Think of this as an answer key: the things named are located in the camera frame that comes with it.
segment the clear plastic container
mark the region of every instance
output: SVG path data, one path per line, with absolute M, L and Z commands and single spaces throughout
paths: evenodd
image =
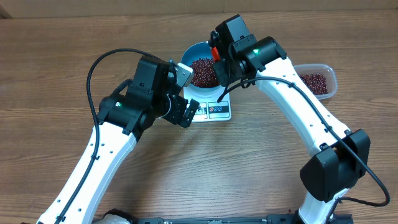
M 332 97 L 337 92 L 337 79 L 335 71 L 329 66 L 324 64 L 304 64 L 295 65 L 294 69 L 299 75 L 319 73 L 326 78 L 326 86 L 328 87 L 328 94 L 315 95 L 318 100 L 323 100 Z

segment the wooden table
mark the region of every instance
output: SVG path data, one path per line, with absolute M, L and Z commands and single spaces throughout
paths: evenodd
M 84 151 L 93 121 L 85 80 L 102 53 L 133 47 L 179 60 L 233 14 L 0 21 L 0 222 L 35 223 Z M 392 196 L 386 208 L 346 202 L 356 223 L 398 215 L 398 11 L 243 14 L 258 39 L 271 35 L 294 64 L 325 63 L 337 94 L 323 104 L 372 146 L 368 164 Z M 138 55 L 100 63 L 95 104 L 132 77 Z M 231 94 L 233 118 L 188 129 L 156 121 L 123 162 L 96 217 L 120 208 L 137 217 L 248 217 L 299 208 L 299 170 L 309 160 L 292 125 L 256 88 Z M 380 202 L 369 175 L 351 197 Z

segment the white scale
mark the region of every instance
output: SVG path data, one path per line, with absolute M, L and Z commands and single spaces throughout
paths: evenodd
M 190 66 L 194 60 L 199 58 L 213 58 L 210 46 L 207 42 L 197 43 L 191 46 L 182 56 L 181 63 Z M 220 103 L 217 99 L 224 92 L 224 87 L 199 88 L 192 84 L 183 88 L 184 98 L 199 102 L 199 108 L 195 113 L 192 122 L 228 121 L 231 119 L 231 101 L 229 93 L 224 96 Z
M 184 87 L 184 98 L 194 99 L 199 102 L 199 108 L 195 113 L 192 122 L 207 121 L 228 121 L 231 119 L 231 102 L 229 93 L 224 96 L 220 103 L 217 99 L 224 92 L 224 87 L 217 86 L 214 88 L 199 88 L 192 84 Z

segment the red bean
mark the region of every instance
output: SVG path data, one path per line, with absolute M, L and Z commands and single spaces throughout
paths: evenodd
M 299 75 L 304 84 L 311 90 L 314 95 L 328 94 L 326 86 L 326 78 L 320 74 Z
M 199 58 L 192 62 L 193 74 L 191 83 L 200 88 L 212 88 L 220 83 L 217 80 L 216 73 L 213 70 L 213 59 Z

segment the blue bowl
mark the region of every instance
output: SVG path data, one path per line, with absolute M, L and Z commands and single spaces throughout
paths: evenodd
M 199 58 L 213 58 L 211 55 L 210 46 L 207 44 L 207 42 L 197 43 L 188 48 L 181 58 L 181 63 L 191 66 L 192 62 L 194 60 L 198 60 Z
M 211 48 L 207 44 L 207 42 L 200 42 L 188 48 L 188 50 L 185 51 L 184 55 L 181 58 L 181 63 L 183 63 L 186 66 L 191 66 L 192 62 L 198 60 L 199 58 L 213 59 L 213 56 L 211 54 Z M 188 88 L 190 88 L 193 91 L 206 91 L 206 92 L 217 90 L 220 87 L 221 85 L 213 88 L 200 88 L 194 85 L 188 86 Z

